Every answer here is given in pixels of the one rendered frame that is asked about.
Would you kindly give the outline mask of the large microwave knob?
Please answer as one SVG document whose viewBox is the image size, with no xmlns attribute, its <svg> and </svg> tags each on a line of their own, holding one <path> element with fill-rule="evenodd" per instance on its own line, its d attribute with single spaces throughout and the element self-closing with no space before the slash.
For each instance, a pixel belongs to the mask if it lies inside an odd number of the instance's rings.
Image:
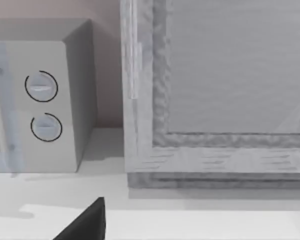
<svg viewBox="0 0 300 240">
<path fill-rule="evenodd" d="M 59 86 L 52 74 L 39 70 L 25 78 L 24 89 L 34 101 L 48 103 L 57 96 Z"/>
</svg>

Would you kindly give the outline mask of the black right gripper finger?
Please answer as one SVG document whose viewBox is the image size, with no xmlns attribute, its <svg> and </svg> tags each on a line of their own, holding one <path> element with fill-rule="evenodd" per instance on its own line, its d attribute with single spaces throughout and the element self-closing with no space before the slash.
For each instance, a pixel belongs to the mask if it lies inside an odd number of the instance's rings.
<svg viewBox="0 0 300 240">
<path fill-rule="evenodd" d="M 98 197 L 52 240 L 105 240 L 106 203 Z"/>
</svg>

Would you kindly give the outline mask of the microwave oven door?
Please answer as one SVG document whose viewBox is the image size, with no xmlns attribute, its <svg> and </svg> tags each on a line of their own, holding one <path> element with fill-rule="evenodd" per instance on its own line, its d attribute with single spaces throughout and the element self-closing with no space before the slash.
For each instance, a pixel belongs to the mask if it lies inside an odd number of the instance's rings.
<svg viewBox="0 0 300 240">
<path fill-rule="evenodd" d="M 7 45 L 0 42 L 0 173 L 18 174 L 23 170 L 18 126 L 15 89 Z"/>
</svg>

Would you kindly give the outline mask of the grey wooden cabinet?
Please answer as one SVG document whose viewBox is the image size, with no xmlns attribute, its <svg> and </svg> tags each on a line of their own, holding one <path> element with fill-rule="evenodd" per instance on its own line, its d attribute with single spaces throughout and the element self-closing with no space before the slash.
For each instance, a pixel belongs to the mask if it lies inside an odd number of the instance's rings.
<svg viewBox="0 0 300 240">
<path fill-rule="evenodd" d="M 300 189 L 300 0 L 120 0 L 130 188 Z"/>
</svg>

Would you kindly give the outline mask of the small microwave knob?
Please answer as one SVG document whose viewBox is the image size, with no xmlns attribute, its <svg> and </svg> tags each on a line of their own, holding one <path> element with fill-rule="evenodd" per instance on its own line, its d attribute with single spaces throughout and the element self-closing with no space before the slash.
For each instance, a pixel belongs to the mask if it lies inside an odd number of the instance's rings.
<svg viewBox="0 0 300 240">
<path fill-rule="evenodd" d="M 61 137 L 63 126 L 55 115 L 45 112 L 32 118 L 30 130 L 38 140 L 51 143 Z"/>
</svg>

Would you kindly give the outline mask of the pale microwave oven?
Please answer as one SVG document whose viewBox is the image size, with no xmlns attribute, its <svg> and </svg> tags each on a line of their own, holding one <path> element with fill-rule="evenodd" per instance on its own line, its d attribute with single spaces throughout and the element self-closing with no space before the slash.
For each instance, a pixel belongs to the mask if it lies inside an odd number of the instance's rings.
<svg viewBox="0 0 300 240">
<path fill-rule="evenodd" d="M 23 168 L 20 173 L 77 171 L 97 120 L 92 23 L 83 18 L 0 18 L 0 42 L 7 47 L 13 77 Z M 25 79 L 38 71 L 54 76 L 57 96 L 37 102 Z M 60 138 L 43 142 L 31 120 L 43 113 L 62 124 Z"/>
</svg>

